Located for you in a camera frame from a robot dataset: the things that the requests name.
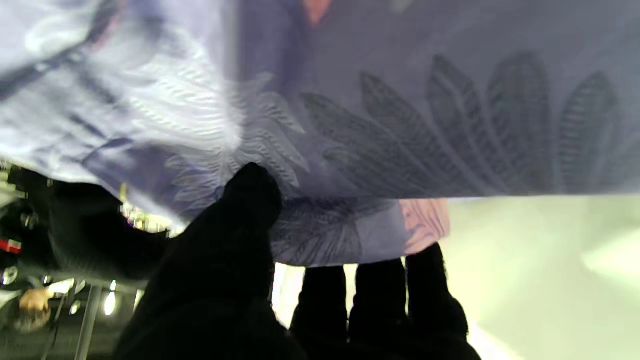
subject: pink flower print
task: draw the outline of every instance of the pink flower print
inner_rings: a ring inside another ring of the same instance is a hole
[[[449,235],[449,207],[447,199],[400,200],[404,228],[412,233],[405,243],[406,255],[416,254],[439,239]]]

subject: light fixture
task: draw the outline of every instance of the light fixture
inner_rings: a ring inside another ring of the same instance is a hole
[[[116,309],[116,293],[112,291],[107,296],[107,300],[104,301],[104,314],[110,316]]]
[[[71,305],[71,309],[69,310],[69,315],[75,315],[80,309],[81,304],[80,300],[74,301],[74,304]]]

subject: lavender fabric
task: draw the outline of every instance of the lavender fabric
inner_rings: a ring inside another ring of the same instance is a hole
[[[277,261],[404,253],[395,199],[637,192],[635,0],[5,0],[0,154],[188,224],[245,163]]]

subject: metal pole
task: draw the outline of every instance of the metal pole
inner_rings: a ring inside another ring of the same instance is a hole
[[[80,328],[80,338],[78,339],[75,360],[86,360],[89,354],[89,345],[91,345],[91,337],[93,336],[93,326],[95,325],[95,318],[98,315],[98,308],[100,308],[100,295],[102,295],[102,288],[100,286],[92,286],[91,289],[89,289],[89,301],[86,304],[86,311],[84,312],[82,327]]]

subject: leaf print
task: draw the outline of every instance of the leaf print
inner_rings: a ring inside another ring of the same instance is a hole
[[[277,122],[297,133],[305,133],[305,130],[291,113],[289,105],[279,94],[274,92],[260,94],[258,96],[258,107],[260,108],[260,113],[264,114],[268,120]]]
[[[425,167],[430,180],[437,180],[436,184],[442,186],[461,178],[458,169],[442,154],[438,140],[432,135],[420,113],[402,100],[380,78],[363,73],[361,83],[365,107],[371,117],[411,149],[412,154],[418,157]],[[426,161],[427,154],[434,158],[443,158],[445,161]]]
[[[564,190],[596,190],[606,157],[614,150],[619,123],[613,87],[605,74],[597,72],[571,94],[560,118],[557,141]]]
[[[421,188],[407,189],[391,167],[376,166],[343,147],[334,147],[324,153],[324,158],[366,195],[377,197],[403,197],[407,193],[422,195]]]
[[[488,89],[491,125],[511,168],[526,185],[521,188],[505,179],[517,193],[548,192],[552,188],[548,98],[547,73],[531,53],[506,58],[491,76]]]
[[[506,162],[485,129],[480,102],[473,83],[444,56],[433,59],[427,82],[427,98],[433,120],[446,141],[490,192],[504,193],[506,185],[498,174],[505,174]]]
[[[379,199],[289,200],[271,231],[271,252],[294,266],[357,263],[362,244],[356,221],[395,205]]]
[[[294,168],[309,167],[288,136],[305,131],[286,100],[264,90],[273,76],[229,81],[185,31],[165,26],[162,34],[153,59],[126,74],[136,79],[129,84],[134,123],[154,138],[180,144],[165,164],[178,170],[175,200],[192,201],[194,193],[211,199],[248,162],[265,166],[287,191],[298,187]]]
[[[359,158],[371,163],[385,176],[395,174],[401,179],[399,186],[411,193],[424,192],[432,183],[418,160],[377,123],[357,117],[323,96],[303,94],[301,97],[312,125],[355,154],[351,160]]]

